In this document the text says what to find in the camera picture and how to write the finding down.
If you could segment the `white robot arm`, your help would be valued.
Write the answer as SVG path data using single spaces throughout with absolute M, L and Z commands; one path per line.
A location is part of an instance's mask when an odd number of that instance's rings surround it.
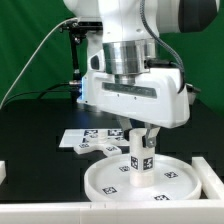
M 146 124 L 144 146 L 161 127 L 189 119 L 185 69 L 162 33 L 200 32 L 216 18 L 220 0 L 63 0 L 89 41 L 81 104 L 115 114 L 126 136 L 132 119 Z

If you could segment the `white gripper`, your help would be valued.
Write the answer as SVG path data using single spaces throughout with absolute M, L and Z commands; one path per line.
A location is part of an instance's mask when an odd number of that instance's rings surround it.
M 81 102 L 123 116 L 119 124 L 126 140 L 133 129 L 129 118 L 146 122 L 142 143 L 153 148 L 160 127 L 178 127 L 189 119 L 187 89 L 179 92 L 180 86 L 176 68 L 151 68 L 137 75 L 134 85 L 117 84 L 112 75 L 91 71 L 82 78 Z

